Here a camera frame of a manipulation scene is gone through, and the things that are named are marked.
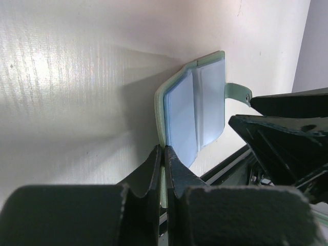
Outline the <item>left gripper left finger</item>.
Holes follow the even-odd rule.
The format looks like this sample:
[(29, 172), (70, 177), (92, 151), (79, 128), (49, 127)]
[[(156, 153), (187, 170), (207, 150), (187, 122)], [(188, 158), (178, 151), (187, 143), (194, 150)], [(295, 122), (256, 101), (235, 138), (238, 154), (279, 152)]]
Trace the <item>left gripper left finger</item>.
[(162, 149), (118, 184), (28, 185), (1, 210), (1, 245), (158, 245)]

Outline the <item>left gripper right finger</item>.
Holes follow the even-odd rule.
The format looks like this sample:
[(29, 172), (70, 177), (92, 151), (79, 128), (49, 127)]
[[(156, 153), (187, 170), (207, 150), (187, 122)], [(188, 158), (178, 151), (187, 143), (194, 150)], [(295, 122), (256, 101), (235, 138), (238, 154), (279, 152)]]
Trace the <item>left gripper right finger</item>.
[(165, 148), (169, 245), (320, 245), (307, 199), (285, 186), (209, 186)]

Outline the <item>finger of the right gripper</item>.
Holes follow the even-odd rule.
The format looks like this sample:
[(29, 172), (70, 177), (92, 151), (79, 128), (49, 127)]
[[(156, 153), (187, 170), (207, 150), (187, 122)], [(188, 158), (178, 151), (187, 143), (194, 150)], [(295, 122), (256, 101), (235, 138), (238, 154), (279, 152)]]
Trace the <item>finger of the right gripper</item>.
[(283, 118), (327, 117), (327, 88), (257, 96), (251, 99), (250, 104), (263, 116)]
[(235, 115), (229, 125), (276, 186), (293, 186), (312, 204), (327, 202), (327, 118)]

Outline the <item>green leather card holder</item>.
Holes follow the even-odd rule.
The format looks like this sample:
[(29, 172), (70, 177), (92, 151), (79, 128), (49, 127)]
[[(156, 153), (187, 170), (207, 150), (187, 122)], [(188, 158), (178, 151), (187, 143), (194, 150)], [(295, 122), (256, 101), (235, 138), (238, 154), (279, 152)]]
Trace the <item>green leather card holder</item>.
[(216, 51), (185, 64), (155, 92), (159, 143), (171, 146), (187, 168), (223, 133), (225, 100), (250, 105), (252, 91), (228, 83), (225, 68), (225, 52)]

